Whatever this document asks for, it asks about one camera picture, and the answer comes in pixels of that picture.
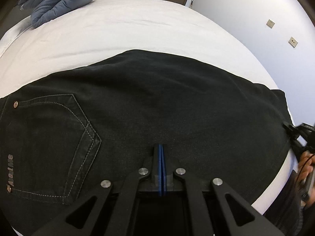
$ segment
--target bolt head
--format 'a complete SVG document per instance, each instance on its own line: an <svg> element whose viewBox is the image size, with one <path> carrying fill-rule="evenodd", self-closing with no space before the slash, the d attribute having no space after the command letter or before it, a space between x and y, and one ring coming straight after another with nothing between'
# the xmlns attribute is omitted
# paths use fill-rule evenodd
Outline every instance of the bolt head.
<svg viewBox="0 0 315 236"><path fill-rule="evenodd" d="M183 175L183 174L186 173L186 170L183 169L183 168L177 168L175 171L176 171L176 173L179 174L179 175Z"/></svg>
<svg viewBox="0 0 315 236"><path fill-rule="evenodd" d="M217 186L223 184L222 179L221 179L221 178L218 178L218 177L215 178L215 179L213 179L212 182L213 182L215 185L217 185Z"/></svg>
<svg viewBox="0 0 315 236"><path fill-rule="evenodd" d="M139 174L140 175L146 175L147 173L149 173L149 170L147 169L147 168L140 168L139 170L138 170L138 172L139 172Z"/></svg>
<svg viewBox="0 0 315 236"><path fill-rule="evenodd" d="M111 186L111 181L109 180L103 180L102 182L100 182L100 186L103 188L108 188Z"/></svg>

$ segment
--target white wall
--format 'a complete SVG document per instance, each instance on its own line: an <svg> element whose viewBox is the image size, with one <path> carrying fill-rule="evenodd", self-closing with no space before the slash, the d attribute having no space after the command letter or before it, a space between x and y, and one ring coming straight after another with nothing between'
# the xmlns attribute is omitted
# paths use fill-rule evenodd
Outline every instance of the white wall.
<svg viewBox="0 0 315 236"><path fill-rule="evenodd" d="M315 122L315 27L297 0L194 0L241 41L286 93L296 124ZM266 26L271 19L275 26ZM296 48L289 43L294 37Z"/></svg>

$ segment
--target contrast stitching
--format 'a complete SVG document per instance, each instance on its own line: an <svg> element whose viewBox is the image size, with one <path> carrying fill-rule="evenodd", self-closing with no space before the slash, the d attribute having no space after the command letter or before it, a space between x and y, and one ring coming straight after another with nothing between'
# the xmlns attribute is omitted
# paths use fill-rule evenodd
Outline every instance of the contrast stitching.
<svg viewBox="0 0 315 236"><path fill-rule="evenodd" d="M23 193L28 193L28 194L34 194L34 195L39 195L39 196L45 196L45 197L56 197L56 198L62 198L62 196L36 194L36 193L32 193L32 192L27 192L27 191L18 190L18 189L15 189L15 188L13 188L13 190L15 190L15 191L19 191L19 192L23 192Z"/></svg>
<svg viewBox="0 0 315 236"><path fill-rule="evenodd" d="M24 105L24 106L30 106L30 105L42 104L42 103L57 104L57 105L63 106L64 108L68 109L68 110L77 118L77 120L82 124L82 126L85 128L86 132L88 133L88 135L90 136L90 138L91 138L92 141L94 142L92 136L91 136L90 133L88 132L87 128L84 126L83 122L72 112L72 110L71 110L70 108L66 107L65 105L60 104L60 103L57 103L57 102L52 102L52 101L43 101L43 102L36 102L36 103L29 104L29 105Z"/></svg>
<svg viewBox="0 0 315 236"><path fill-rule="evenodd" d="M23 199L32 200L32 201L38 201L38 202L43 202L43 203L57 203L57 204L60 203L58 200L54 200L54 201L52 201L52 200L42 200L42 199L25 197L25 196L18 195L18 194L16 194L15 196L17 196L18 198L23 198Z"/></svg>
<svg viewBox="0 0 315 236"><path fill-rule="evenodd" d="M97 137L98 137L100 143L99 143L98 148L97 148L97 150L96 150L96 152L95 152L95 155L94 155L94 157L93 157L93 160L91 161L91 164L90 164L88 170L87 170L86 173L85 173L84 179L82 180L81 186L80 186L80 188L79 188L79 190L78 190L77 198L78 198L78 196L79 196L79 194L80 194L80 191L81 191L81 188L82 188L82 186L83 186L83 184L84 184L85 178L86 178L86 176L87 176L87 174L88 174L88 172L89 172L89 170L90 170L92 164L94 163L95 157L97 156L97 153L98 153L98 151L99 151L99 149L100 149L100 145L101 145L101 143L102 143L102 140L101 140L100 136L99 136L97 133L96 133L96 135L97 135Z"/></svg>
<svg viewBox="0 0 315 236"><path fill-rule="evenodd" d="M70 195L70 192L71 192L71 190L72 190L72 188L73 188L74 182L77 180L77 177L78 177L78 175L79 175L79 172L80 172L81 168L83 167L84 163L86 162L86 159L88 158L88 155L89 155L89 153L90 153L90 151L91 151L93 145L94 145L94 140L93 140L93 142L92 142L92 144L91 144L91 146L90 146L90 149L89 149L88 153L87 153L86 156L85 156L85 159L84 159L83 163L81 164L81 166L80 166L80 168L79 168L79 170L78 170L78 172L77 172L77 175L76 175L76 177L75 177L75 179L74 179L74 181L73 181L73 183L72 183L72 185L71 185L71 188L70 188L69 193L68 193L68 195L66 196L66 198Z"/></svg>
<svg viewBox="0 0 315 236"><path fill-rule="evenodd" d="M36 99L40 99L40 98L51 98L51 97L60 97L60 96L72 96L73 98L75 98L72 94L56 94L56 95L48 95L48 96L41 96L41 97L36 97L36 98L32 98L29 100L24 100L24 101L20 101L19 103L26 103L26 102L30 102Z"/></svg>
<svg viewBox="0 0 315 236"><path fill-rule="evenodd" d="M1 119L2 119L2 115L4 114L4 110L5 110L5 107L6 107L6 105L7 105L7 101L8 101L8 99L9 99L9 96L7 97L7 100L5 101L5 104L4 104L2 113L1 113L1 117L0 117L0 122L1 122Z"/></svg>
<svg viewBox="0 0 315 236"><path fill-rule="evenodd" d="M74 152L74 155L73 155L73 159L72 159L72 162L71 162L71 165L70 165L70 168L68 170L68 174L67 174L67 180L66 180L66 183L65 183L65 188L64 188L64 191L63 191L63 198L62 198L62 202L64 202L65 200L65 194L66 194L66 188L67 188L67 185L68 185L68 180L69 180L69 176L70 176L70 171L72 169L72 166L73 166L73 162L75 160L75 157L76 157L76 154L77 154L77 151L78 151L78 148L79 146L81 145L81 142L82 142L82 139L83 139L83 136L84 136L84 133L86 132L86 130L83 132L82 136L81 136L81 139L77 145L77 148L76 148L76 151Z"/></svg>

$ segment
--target black metal linkage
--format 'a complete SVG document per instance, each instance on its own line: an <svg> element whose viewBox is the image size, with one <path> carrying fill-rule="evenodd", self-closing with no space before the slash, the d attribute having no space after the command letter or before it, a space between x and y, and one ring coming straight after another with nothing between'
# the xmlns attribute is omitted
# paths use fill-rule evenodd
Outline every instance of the black metal linkage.
<svg viewBox="0 0 315 236"><path fill-rule="evenodd" d="M139 182L149 176L150 172L146 175L140 175L138 171L134 171L126 177L104 234L105 236L127 235Z"/></svg>
<svg viewBox="0 0 315 236"><path fill-rule="evenodd" d="M45 226L37 230L32 236L87 236L91 235L92 230L95 226L97 218L111 193L113 184L108 188L103 188L98 185L93 190L88 192L83 198L79 198L72 206L70 206L65 212L57 216L54 220L47 223ZM75 214L80 208L84 207L86 204L93 205L90 213L84 222L82 228L77 228L69 222L67 219Z"/></svg>
<svg viewBox="0 0 315 236"><path fill-rule="evenodd" d="M174 176L183 181L186 187L193 236L212 236L214 232L199 179L190 172L183 175L174 172Z"/></svg>
<svg viewBox="0 0 315 236"><path fill-rule="evenodd" d="M231 236L284 236L228 184L222 182L221 185L215 185L213 181L211 184Z"/></svg>

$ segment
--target jeans back pocket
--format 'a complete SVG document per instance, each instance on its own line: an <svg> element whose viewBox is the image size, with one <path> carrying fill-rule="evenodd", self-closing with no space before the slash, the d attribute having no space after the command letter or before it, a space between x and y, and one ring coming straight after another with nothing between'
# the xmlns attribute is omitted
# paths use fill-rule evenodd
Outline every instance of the jeans back pocket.
<svg viewBox="0 0 315 236"><path fill-rule="evenodd" d="M71 204L101 144L74 95L10 96L4 109L1 155L12 165L12 194Z"/></svg>

